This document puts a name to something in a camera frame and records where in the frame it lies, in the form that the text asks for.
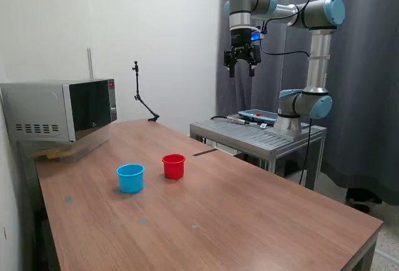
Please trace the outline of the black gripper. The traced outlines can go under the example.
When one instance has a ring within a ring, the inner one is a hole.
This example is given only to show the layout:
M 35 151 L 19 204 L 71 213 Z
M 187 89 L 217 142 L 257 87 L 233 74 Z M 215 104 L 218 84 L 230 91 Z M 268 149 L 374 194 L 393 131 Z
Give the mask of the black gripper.
M 223 64 L 229 72 L 229 77 L 235 77 L 235 65 L 237 63 L 236 50 L 241 51 L 241 60 L 249 65 L 249 76 L 254 76 L 255 68 L 261 63 L 261 48 L 259 45 L 251 45 L 252 30 L 250 28 L 238 28 L 230 30 L 231 49 L 225 50 Z

